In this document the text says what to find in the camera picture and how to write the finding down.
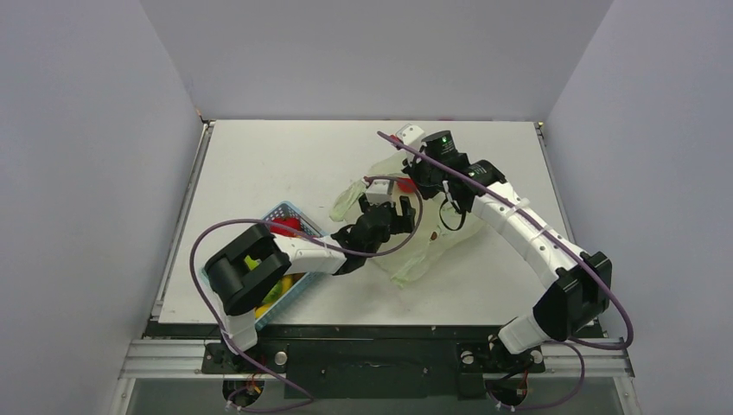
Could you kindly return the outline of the red fake fruit piece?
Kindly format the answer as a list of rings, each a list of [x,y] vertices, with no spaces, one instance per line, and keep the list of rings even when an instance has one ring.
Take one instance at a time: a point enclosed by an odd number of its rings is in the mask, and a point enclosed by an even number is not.
[[[418,188],[414,181],[409,177],[401,177],[397,180],[398,188],[406,194],[415,194],[418,192]]]

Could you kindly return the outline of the light green plastic bag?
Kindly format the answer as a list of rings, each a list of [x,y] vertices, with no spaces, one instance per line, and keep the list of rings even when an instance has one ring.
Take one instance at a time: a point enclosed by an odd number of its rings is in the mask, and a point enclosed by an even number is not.
[[[407,174],[400,171],[402,167],[402,155],[398,151],[373,164],[365,176],[407,177]],[[366,184],[361,179],[352,182],[335,198],[329,211],[329,218],[333,222],[354,223],[361,214],[358,198],[366,189]],[[401,195],[408,196],[411,205],[417,210],[417,197],[412,193],[395,188],[392,196],[393,200],[397,202],[396,210],[399,214],[402,213],[398,204],[398,197]],[[404,287],[417,281],[445,252],[487,229],[485,222],[467,214],[461,229],[449,230],[460,224],[461,215],[457,214],[448,203],[442,206],[444,200],[444,195],[439,193],[435,198],[424,201],[423,218],[417,228],[417,234],[404,247],[390,255],[370,259],[386,272],[397,286]],[[400,234],[391,237],[379,249],[379,252],[395,247],[406,236],[406,234]]]

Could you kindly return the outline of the green fake lime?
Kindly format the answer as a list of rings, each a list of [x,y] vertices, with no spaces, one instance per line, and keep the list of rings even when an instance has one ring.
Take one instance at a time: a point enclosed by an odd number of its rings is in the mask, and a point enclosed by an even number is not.
[[[261,261],[259,259],[253,259],[251,256],[244,257],[244,263],[249,271],[256,269]]]
[[[292,285],[293,277],[291,275],[282,277],[265,296],[263,304],[275,303],[290,290]]]

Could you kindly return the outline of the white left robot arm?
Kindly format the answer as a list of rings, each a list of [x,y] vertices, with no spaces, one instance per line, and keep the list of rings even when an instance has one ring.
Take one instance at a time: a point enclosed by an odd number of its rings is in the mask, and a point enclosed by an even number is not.
[[[380,248],[393,235],[412,239],[424,212],[407,196],[381,204],[361,197],[359,205],[362,214],[354,224],[320,238],[297,229],[284,236],[275,233],[279,225],[272,220],[245,219],[248,228],[204,264],[197,280],[219,300],[211,311],[226,344],[224,360],[235,371],[246,372],[257,363],[255,309],[284,276],[356,271],[367,259],[383,255]]]

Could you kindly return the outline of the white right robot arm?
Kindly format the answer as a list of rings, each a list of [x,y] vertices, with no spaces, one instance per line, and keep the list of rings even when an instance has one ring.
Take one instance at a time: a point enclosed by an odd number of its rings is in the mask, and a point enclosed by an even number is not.
[[[567,242],[520,197],[506,176],[487,160],[470,162],[450,131],[426,134],[407,125],[393,135],[405,153],[403,171],[425,199],[439,193],[461,216],[489,224],[536,273],[545,293],[523,316],[505,324],[488,344],[499,369],[543,342],[564,342],[610,305],[606,289],[612,265],[602,253],[588,254]]]

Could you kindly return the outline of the red fake tomato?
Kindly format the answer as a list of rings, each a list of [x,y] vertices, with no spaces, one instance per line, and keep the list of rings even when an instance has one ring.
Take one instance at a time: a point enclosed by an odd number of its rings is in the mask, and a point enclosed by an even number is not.
[[[295,217],[276,217],[271,219],[272,224],[269,229],[274,234],[284,237],[296,238],[303,231],[303,226],[299,219]]]

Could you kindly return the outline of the yellow fake banana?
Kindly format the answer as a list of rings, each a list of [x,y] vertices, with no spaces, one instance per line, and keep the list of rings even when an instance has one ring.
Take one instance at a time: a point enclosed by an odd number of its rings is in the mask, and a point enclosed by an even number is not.
[[[273,303],[266,303],[261,304],[259,307],[255,309],[255,318],[259,319],[262,318],[272,307]]]

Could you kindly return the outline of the light blue perforated basket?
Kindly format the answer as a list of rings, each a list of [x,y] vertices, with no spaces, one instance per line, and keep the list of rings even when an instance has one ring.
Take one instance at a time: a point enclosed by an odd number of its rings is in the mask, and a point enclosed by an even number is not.
[[[215,295],[217,315],[226,330],[260,330],[296,297],[316,273],[295,256],[313,245],[299,237],[320,239],[321,229],[288,201],[219,249],[198,271],[200,284]]]

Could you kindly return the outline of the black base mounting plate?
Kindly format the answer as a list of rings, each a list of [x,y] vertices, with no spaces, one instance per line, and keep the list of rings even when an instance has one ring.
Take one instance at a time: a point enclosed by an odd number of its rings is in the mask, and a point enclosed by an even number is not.
[[[271,326],[251,349],[235,354],[219,331],[154,329],[148,339],[204,340],[202,370],[250,374],[218,380],[223,397],[246,406],[273,386],[287,399],[502,398],[518,404],[528,377],[545,371],[542,346],[519,355],[490,347],[489,327]]]

